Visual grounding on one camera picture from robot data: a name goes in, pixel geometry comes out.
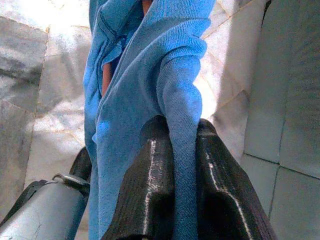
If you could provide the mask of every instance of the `marble tile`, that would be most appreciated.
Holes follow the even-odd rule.
[[[34,114],[0,100],[0,221],[23,191]]]
[[[90,49],[88,28],[49,34],[34,131],[83,131],[83,75]]]
[[[0,99],[34,112],[39,87],[21,79],[0,75]]]
[[[226,11],[221,7],[221,5],[216,2],[209,18],[211,20],[211,24],[202,34],[202,39],[205,39],[208,35],[210,35],[219,25],[225,22],[229,16],[226,14]]]
[[[48,34],[0,17],[0,99],[36,109]]]
[[[0,16],[43,31],[52,23],[89,26],[89,0],[1,0]]]
[[[45,55],[85,53],[83,57],[87,60],[90,45],[91,31],[88,27],[52,24]]]
[[[212,122],[235,160],[240,161],[244,152],[245,130],[249,100],[245,91],[221,107],[208,120]]]
[[[216,110],[243,90],[242,86],[236,82],[229,71],[209,51],[201,58],[200,63],[200,74],[211,89],[211,94],[215,98]]]
[[[64,132],[33,132],[24,187],[33,181],[50,180],[68,173],[83,146]]]
[[[70,134],[82,145],[85,146],[85,130],[71,131]]]
[[[206,38],[208,51],[250,93],[264,8],[257,0],[220,25]]]

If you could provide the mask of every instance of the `blue shirt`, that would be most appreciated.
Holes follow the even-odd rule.
[[[202,99],[193,85],[214,0],[91,0],[92,45],[84,73],[85,144],[92,161],[89,239],[111,223],[139,133],[166,117],[174,154],[175,240],[197,239],[195,141]],[[116,66],[102,97],[102,65]]]

